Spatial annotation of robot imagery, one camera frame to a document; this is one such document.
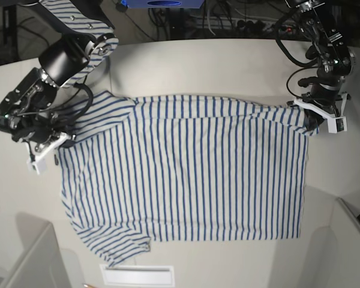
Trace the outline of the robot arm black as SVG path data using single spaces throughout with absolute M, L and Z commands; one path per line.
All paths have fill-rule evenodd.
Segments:
M 115 27 L 100 1 L 0 1 L 0 7 L 12 5 L 29 8 L 61 37 L 0 102 L 0 131 L 15 142 L 70 147 L 74 123 L 94 101 L 84 78 L 116 49 Z M 64 105 L 51 105 L 58 90 L 69 87 L 85 91 L 88 100 L 75 114 L 60 114 Z
M 325 1 L 287 1 L 289 11 L 275 24 L 278 47 L 301 71 L 316 69 L 316 75 L 301 78 L 298 86 L 310 91 L 294 95 L 290 107 L 300 107 L 306 116 L 305 126 L 313 131 L 323 122 L 329 133 L 347 130 L 344 109 L 351 96 L 341 90 L 355 66 L 355 55 L 348 48 L 343 34 Z M 305 53 L 306 62 L 297 60 L 281 41 L 280 28 L 287 20 L 294 20 L 311 45 Z

